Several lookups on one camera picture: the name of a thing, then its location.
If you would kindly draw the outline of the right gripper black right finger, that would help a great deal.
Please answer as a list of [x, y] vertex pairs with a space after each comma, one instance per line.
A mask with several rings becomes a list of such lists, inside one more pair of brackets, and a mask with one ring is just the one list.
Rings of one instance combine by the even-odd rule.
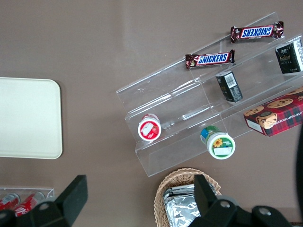
[[232, 227], [236, 218], [236, 205], [225, 198], [217, 198], [204, 175], [195, 175], [195, 201], [200, 216], [191, 227]]

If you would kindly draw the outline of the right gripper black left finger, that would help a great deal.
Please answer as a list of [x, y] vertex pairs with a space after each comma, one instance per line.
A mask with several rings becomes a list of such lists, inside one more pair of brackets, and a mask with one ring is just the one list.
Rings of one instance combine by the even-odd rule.
[[88, 200], [87, 176], [78, 175], [54, 200], [30, 212], [32, 227], [71, 227]]

